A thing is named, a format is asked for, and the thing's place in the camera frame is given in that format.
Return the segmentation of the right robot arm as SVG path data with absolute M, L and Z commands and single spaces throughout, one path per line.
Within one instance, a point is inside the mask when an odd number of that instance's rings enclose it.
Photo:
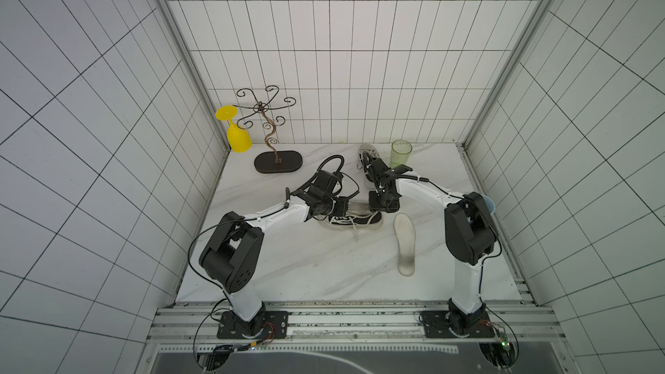
M 455 258 L 454 290 L 443 325 L 454 337 L 469 337 L 472 329 L 488 318 L 481 297 L 483 263 L 497 242 L 485 197 L 478 192 L 443 189 L 409 166 L 391 168 L 367 151 L 360 155 L 360 163 L 374 187 L 369 192 L 371 210 L 397 213 L 400 200 L 407 197 L 443 217 L 445 244 Z

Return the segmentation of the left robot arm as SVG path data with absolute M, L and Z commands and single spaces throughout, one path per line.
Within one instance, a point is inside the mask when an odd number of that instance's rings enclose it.
M 210 228 L 212 235 L 200 253 L 199 267 L 221 287 L 230 304 L 231 321 L 243 336 L 258 336 L 266 324 L 266 306 L 250 285 L 264 239 L 313 218 L 345 213 L 360 192 L 343 196 L 343 179 L 341 171 L 319 170 L 293 192 L 285 190 L 282 203 L 249 216 L 230 211 Z

